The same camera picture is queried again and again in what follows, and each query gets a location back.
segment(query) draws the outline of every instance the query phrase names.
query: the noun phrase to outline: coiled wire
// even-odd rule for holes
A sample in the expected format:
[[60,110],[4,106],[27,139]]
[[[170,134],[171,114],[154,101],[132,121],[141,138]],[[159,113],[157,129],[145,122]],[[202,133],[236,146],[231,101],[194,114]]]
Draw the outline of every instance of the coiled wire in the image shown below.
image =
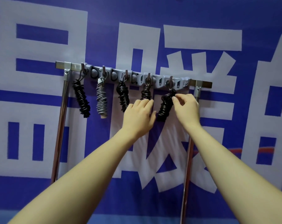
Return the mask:
[[172,97],[175,96],[176,91],[171,89],[170,92],[166,95],[162,96],[163,103],[161,104],[161,108],[158,112],[157,121],[165,122],[167,117],[169,116],[170,110],[173,106]]
[[105,78],[100,77],[97,84],[97,112],[101,116],[107,116],[107,96],[104,88]]
[[117,87],[116,87],[116,92],[119,94],[119,99],[120,99],[120,105],[122,107],[122,111],[125,112],[127,109],[128,105],[130,104],[130,99],[128,97],[128,87],[125,85],[126,80],[124,78],[119,81]]
[[151,99],[150,88],[151,88],[151,78],[146,78],[144,89],[141,91],[141,100]]
[[89,117],[90,116],[89,102],[86,100],[86,95],[85,95],[85,92],[84,92],[84,86],[81,85],[81,82],[80,82],[79,79],[76,79],[73,82],[73,88],[74,88],[74,91],[75,91],[75,95],[76,95],[78,104],[80,106],[81,114],[83,114],[84,118]]

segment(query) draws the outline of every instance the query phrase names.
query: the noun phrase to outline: black coiled cable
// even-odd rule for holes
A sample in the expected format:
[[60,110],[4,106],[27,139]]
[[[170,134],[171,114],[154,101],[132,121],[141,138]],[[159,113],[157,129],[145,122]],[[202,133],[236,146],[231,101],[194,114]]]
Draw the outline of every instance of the black coiled cable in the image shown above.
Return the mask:
[[151,99],[150,87],[151,87],[151,78],[146,78],[146,84],[144,86],[144,89],[141,91],[141,100]]
[[125,112],[126,108],[130,104],[130,99],[128,97],[128,87],[125,85],[126,80],[119,81],[116,92],[119,94],[120,105],[122,107],[122,111]]
[[157,121],[165,122],[167,117],[169,116],[170,110],[173,106],[172,97],[175,96],[176,91],[171,89],[170,92],[166,95],[162,96],[163,103],[161,104],[161,108],[158,112]]
[[76,98],[77,101],[79,103],[80,106],[80,112],[81,114],[84,115],[84,118],[87,118],[90,116],[90,106],[89,106],[89,102],[86,100],[86,95],[84,92],[84,86],[81,85],[81,82],[79,79],[76,79],[73,82],[73,88],[76,94]]

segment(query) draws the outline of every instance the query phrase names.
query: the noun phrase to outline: left hand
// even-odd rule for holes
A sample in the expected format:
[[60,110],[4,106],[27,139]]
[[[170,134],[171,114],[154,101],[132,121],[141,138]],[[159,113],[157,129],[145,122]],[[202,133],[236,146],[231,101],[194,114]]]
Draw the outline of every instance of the left hand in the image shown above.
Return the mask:
[[145,135],[156,120],[156,111],[151,114],[153,104],[154,100],[148,99],[129,104],[124,112],[122,129],[135,139]]

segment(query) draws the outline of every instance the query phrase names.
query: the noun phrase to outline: right hand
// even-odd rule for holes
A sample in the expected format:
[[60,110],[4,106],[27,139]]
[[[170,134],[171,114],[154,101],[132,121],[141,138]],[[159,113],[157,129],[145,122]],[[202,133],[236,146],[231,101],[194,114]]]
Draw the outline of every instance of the right hand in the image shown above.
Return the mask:
[[192,94],[176,94],[172,101],[177,118],[185,129],[201,126],[199,104]]

